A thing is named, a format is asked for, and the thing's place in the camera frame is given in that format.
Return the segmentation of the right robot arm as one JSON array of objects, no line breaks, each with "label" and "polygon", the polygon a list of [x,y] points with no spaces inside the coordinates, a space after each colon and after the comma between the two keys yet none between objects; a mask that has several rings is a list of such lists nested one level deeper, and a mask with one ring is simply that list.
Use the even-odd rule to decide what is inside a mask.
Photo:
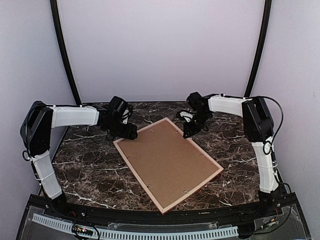
[{"label": "right robot arm", "polygon": [[192,111],[179,111],[176,116],[183,120],[183,137],[191,138],[207,128],[207,120],[214,113],[237,115],[243,120],[244,135],[253,146],[258,172],[259,190],[272,194],[279,187],[278,164],[274,151],[274,121],[266,103],[266,96],[237,97],[225,94],[202,96],[191,93],[186,102]]}]

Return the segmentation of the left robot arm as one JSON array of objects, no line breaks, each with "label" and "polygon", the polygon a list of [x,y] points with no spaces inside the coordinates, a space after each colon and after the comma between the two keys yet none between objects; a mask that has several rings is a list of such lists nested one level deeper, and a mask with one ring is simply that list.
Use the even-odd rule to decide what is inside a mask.
[{"label": "left robot arm", "polygon": [[45,104],[39,100],[32,104],[20,127],[25,146],[22,156],[25,161],[31,162],[36,180],[53,200],[50,208],[58,217],[67,218],[71,208],[59,199],[64,193],[50,157],[52,129],[98,126],[112,137],[135,140],[138,130],[135,124],[129,122],[132,114],[133,107],[118,96],[100,107]]}]

